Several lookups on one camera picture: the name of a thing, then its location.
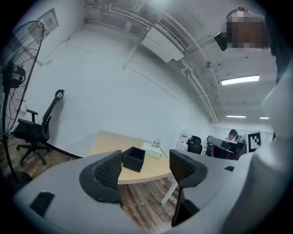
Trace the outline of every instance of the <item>wall vent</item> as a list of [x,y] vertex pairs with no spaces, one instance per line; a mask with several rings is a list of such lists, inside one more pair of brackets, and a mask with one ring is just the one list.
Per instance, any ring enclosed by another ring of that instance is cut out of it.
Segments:
[[189,42],[184,38],[184,36],[172,24],[170,24],[167,20],[162,18],[162,19],[160,19],[158,21],[158,24],[160,24],[166,30],[168,30],[180,42],[180,44],[182,44],[182,46],[185,49],[188,49],[190,47]]

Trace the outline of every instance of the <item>table leg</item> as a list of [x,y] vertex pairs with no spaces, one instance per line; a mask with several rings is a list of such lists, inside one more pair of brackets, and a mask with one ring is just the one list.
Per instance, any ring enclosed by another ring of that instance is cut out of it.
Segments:
[[177,181],[173,181],[170,189],[168,190],[168,192],[166,193],[166,195],[164,196],[164,198],[161,201],[161,204],[165,204],[166,201],[171,197],[172,193],[174,192],[175,188],[177,187]]

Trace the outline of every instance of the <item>ceiling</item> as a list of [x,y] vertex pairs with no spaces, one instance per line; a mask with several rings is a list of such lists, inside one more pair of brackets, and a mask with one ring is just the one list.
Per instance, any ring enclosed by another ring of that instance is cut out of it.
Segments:
[[[213,36],[219,32],[226,15],[239,5],[263,13],[262,9],[247,0],[86,0],[87,20],[98,21],[141,40],[145,28],[159,19],[167,19],[188,40],[190,48],[185,59],[196,69],[197,77],[209,95],[218,121],[226,115],[246,115],[243,122],[259,122],[266,116],[261,102],[276,83],[277,67],[270,50],[228,49],[222,52]],[[109,9],[121,15],[109,13]],[[135,15],[143,25],[135,24],[126,15]],[[200,44],[202,52],[196,46]],[[206,61],[211,62],[211,69]],[[221,85],[221,80],[259,74],[258,82]]]

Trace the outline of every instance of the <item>air conditioner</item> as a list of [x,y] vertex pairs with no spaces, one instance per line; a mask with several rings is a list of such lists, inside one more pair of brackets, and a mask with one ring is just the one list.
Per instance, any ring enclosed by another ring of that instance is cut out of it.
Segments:
[[159,20],[143,39],[142,44],[166,63],[184,57],[183,51],[190,46],[182,34],[165,19]]

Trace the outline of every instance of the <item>fan base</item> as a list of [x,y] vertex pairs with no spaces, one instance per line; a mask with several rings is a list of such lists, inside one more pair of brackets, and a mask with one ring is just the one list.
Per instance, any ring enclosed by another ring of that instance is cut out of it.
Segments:
[[33,179],[30,177],[29,174],[23,171],[16,171],[17,178],[19,180],[19,184],[15,181],[12,174],[9,174],[6,178],[6,184],[11,189],[11,194],[16,194],[22,187],[28,184]]

